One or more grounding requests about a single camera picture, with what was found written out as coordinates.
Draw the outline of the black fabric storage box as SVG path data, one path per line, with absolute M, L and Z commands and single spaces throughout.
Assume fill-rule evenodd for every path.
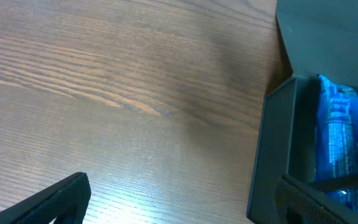
M 281 51 L 291 74 L 264 99 L 247 217 L 278 223 L 274 191 L 288 174 L 314 178 L 317 76 L 358 92 L 358 1 L 278 0 Z

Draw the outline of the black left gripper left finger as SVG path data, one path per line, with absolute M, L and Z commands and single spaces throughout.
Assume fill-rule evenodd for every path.
M 76 172 L 0 212 L 0 224 L 82 224 L 91 197 L 88 176 Z

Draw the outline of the blue cookie roll pack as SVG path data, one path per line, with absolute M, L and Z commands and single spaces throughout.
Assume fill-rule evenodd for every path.
M 318 76 L 315 180 L 358 174 L 358 94 Z

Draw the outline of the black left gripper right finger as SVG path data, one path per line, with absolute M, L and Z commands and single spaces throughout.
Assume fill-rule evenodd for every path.
M 285 174 L 275 188 L 280 223 L 355 223 L 358 213 L 331 200 L 325 192 L 358 187 L 358 174 L 309 184 Z

